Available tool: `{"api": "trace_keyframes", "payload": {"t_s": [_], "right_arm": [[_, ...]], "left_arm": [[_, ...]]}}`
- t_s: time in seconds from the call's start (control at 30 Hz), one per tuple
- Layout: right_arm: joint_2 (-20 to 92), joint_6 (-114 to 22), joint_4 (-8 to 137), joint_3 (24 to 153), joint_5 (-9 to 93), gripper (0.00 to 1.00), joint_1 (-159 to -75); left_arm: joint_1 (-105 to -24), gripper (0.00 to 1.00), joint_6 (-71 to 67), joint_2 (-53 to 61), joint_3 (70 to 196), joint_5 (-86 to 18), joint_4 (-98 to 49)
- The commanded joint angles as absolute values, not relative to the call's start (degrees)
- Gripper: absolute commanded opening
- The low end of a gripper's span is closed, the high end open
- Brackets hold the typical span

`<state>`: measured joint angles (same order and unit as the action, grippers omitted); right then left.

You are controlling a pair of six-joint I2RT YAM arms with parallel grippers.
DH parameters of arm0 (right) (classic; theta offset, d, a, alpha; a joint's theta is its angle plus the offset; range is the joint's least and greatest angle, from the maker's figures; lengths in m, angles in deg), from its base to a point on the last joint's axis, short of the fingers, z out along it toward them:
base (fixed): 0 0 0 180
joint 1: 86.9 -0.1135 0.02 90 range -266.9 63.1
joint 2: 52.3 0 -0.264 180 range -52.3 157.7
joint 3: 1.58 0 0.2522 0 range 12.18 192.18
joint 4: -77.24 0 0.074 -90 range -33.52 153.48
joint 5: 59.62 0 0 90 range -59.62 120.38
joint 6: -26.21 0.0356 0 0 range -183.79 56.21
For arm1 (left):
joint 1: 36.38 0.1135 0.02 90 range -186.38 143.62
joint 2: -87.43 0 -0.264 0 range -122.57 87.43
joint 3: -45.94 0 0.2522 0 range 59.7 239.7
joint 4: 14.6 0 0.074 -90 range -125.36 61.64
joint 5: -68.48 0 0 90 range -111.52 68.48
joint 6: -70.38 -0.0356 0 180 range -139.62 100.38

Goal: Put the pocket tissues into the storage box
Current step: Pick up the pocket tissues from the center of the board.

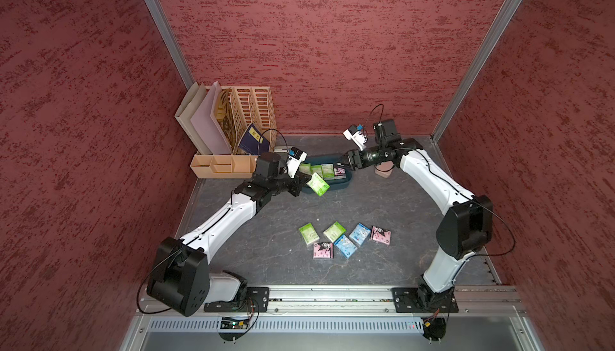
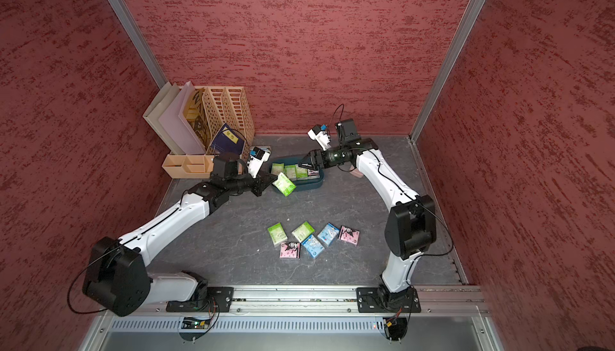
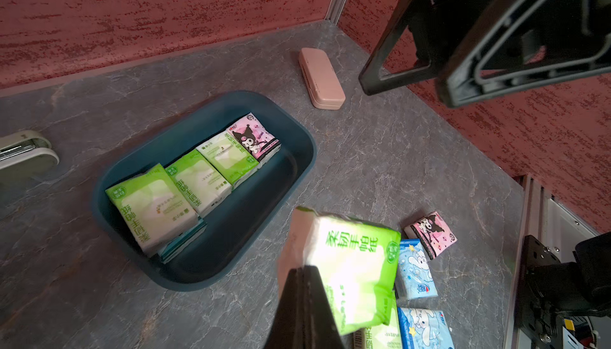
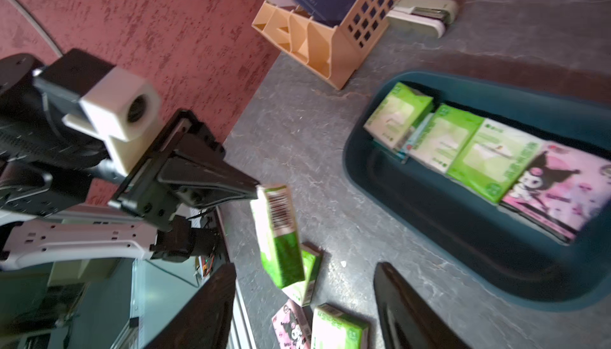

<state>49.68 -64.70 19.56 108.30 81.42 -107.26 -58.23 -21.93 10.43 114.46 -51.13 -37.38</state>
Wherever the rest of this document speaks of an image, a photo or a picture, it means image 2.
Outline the green tissue pack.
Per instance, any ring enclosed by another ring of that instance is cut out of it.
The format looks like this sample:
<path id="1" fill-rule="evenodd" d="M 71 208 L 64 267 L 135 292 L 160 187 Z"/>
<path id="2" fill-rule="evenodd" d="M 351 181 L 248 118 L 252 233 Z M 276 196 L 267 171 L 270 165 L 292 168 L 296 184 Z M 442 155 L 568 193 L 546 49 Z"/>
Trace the green tissue pack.
<path id="1" fill-rule="evenodd" d="M 295 181 L 297 179 L 296 165 L 285 165 L 284 174 L 289 180 Z"/>
<path id="2" fill-rule="evenodd" d="M 292 231 L 292 235 L 298 242 L 303 243 L 312 234 L 314 234 L 314 232 L 315 229 L 312 227 L 312 225 L 308 221 L 305 221 Z"/>
<path id="3" fill-rule="evenodd" d="M 296 189 L 296 185 L 284 173 L 279 173 L 272 184 L 285 197 L 291 195 Z"/>
<path id="4" fill-rule="evenodd" d="M 272 244 L 275 247 L 288 241 L 288 236 L 280 223 L 276 223 L 273 226 L 268 227 L 267 232 L 272 239 Z"/>
<path id="5" fill-rule="evenodd" d="M 309 172 L 306 168 L 301 168 L 299 165 L 296 165 L 296 179 L 307 179 L 309 177 Z"/>
<path id="6" fill-rule="evenodd" d="M 278 176 L 280 173 L 284 173 L 284 168 L 284 163 L 273 163 L 271 168 L 271 174 L 274 176 Z"/>

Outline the teal storage box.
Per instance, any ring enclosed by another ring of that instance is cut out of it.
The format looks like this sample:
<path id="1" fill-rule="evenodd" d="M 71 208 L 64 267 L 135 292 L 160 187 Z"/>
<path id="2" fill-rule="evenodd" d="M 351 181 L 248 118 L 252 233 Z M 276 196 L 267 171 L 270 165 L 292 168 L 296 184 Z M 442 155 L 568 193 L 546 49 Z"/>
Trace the teal storage box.
<path id="1" fill-rule="evenodd" d="M 298 165 L 303 158 L 304 157 L 302 155 L 273 158 L 269 160 L 267 169 L 271 173 L 273 171 L 273 165 L 275 164 L 281 164 L 285 166 Z M 295 191 L 301 192 L 320 188 L 324 182 L 324 179 L 324 171 L 319 170 L 316 171 L 314 175 L 309 175 L 305 178 L 298 178 L 297 180 L 292 180 L 292 182 L 296 185 Z"/>

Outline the green tissue pack top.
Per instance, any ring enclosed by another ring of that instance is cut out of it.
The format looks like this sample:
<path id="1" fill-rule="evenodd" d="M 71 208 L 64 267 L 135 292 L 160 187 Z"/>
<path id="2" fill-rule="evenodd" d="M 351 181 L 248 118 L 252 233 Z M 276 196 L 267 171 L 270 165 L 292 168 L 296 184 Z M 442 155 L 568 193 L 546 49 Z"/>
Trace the green tissue pack top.
<path id="1" fill-rule="evenodd" d="M 297 179 L 296 165 L 285 165 L 284 174 L 289 180 L 295 181 Z"/>

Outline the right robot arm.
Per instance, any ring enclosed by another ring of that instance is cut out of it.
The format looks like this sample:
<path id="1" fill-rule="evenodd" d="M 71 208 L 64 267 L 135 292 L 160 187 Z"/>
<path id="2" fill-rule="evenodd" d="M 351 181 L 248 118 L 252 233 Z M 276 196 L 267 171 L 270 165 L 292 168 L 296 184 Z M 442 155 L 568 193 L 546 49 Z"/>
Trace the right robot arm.
<path id="1" fill-rule="evenodd" d="M 400 179 L 377 144 L 360 136 L 354 120 L 338 122 L 336 131 L 338 145 L 333 147 L 327 126 L 311 128 L 307 134 L 320 147 L 310 151 L 299 166 L 322 170 L 349 163 L 376 189 L 389 211 L 384 237 L 390 255 L 375 302 L 387 311 L 408 309 L 415 299 L 412 275 L 419 259 L 437 240 L 435 203 Z"/>

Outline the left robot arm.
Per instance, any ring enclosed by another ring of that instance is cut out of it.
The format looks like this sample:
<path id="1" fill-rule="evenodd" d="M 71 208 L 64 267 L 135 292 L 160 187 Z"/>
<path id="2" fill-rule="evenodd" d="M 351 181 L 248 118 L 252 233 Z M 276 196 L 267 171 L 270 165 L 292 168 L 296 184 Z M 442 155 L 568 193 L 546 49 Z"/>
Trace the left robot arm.
<path id="1" fill-rule="evenodd" d="M 204 277 L 189 271 L 153 274 L 147 268 L 171 242 L 231 197 L 245 192 L 261 196 L 277 179 L 262 168 L 270 155 L 258 147 L 251 150 L 247 161 L 230 152 L 216 155 L 209 178 L 184 191 L 169 209 L 119 239 L 99 240 L 81 273 L 83 294 L 119 317 L 154 303 L 166 304 L 169 312 L 216 311 Z"/>

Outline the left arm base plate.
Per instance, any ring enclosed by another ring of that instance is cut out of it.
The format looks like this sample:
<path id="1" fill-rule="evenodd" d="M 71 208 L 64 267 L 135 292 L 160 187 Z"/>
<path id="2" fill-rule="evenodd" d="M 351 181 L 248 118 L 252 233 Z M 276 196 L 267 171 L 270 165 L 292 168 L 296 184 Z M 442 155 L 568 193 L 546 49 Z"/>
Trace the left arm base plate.
<path id="1" fill-rule="evenodd" d="M 228 313 L 234 289 L 232 287 L 200 287 L 187 301 L 168 301 L 169 313 Z"/>

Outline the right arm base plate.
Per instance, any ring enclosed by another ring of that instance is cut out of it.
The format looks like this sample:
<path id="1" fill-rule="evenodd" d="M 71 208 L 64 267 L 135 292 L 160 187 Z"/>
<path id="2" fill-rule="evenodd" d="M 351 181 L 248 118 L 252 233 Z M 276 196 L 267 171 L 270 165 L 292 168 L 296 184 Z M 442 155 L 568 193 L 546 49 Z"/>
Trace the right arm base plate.
<path id="1" fill-rule="evenodd" d="M 384 285 L 357 288 L 357 305 L 362 314 L 392 313 L 419 314 L 421 303 L 412 286 L 398 293 L 391 293 Z"/>

